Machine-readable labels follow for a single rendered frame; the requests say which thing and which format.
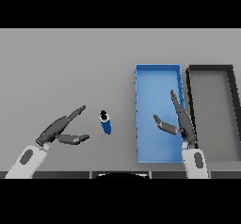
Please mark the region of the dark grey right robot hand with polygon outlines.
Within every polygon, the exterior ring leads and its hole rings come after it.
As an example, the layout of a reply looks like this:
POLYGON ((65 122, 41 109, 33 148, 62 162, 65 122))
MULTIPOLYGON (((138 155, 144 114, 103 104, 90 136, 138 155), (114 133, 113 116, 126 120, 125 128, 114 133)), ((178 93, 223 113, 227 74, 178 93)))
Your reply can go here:
POLYGON ((188 116, 187 112, 181 108, 178 98, 173 90, 170 91, 170 96, 175 107, 179 127, 175 127, 173 124, 164 122, 157 115, 154 115, 153 118, 155 120, 155 123, 157 124, 157 127, 160 130, 175 136, 180 134, 183 140, 186 141, 191 148, 197 149, 198 140, 191 118, 188 116))

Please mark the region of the dark grey bin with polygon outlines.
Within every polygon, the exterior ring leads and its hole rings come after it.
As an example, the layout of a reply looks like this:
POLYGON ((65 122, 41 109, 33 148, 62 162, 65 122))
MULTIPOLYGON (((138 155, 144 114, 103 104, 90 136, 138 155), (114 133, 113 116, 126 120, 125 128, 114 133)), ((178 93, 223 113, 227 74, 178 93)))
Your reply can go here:
POLYGON ((241 105, 233 65, 189 65, 190 115, 207 161, 241 161, 241 105))

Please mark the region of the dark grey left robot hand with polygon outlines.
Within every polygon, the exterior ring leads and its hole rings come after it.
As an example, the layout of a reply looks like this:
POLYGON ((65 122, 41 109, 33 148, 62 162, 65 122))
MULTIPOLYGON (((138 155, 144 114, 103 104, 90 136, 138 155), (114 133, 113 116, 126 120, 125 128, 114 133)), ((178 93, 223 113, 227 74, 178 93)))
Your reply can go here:
POLYGON ((81 142, 89 139, 89 135, 63 135, 63 131, 71 123, 71 121, 80 115, 85 109, 86 107, 83 105, 74 110, 69 116, 63 116, 55 120, 40 134, 40 136, 36 139, 36 142, 40 146, 43 146, 45 143, 52 143, 57 139, 60 143, 63 144, 78 145, 81 142))

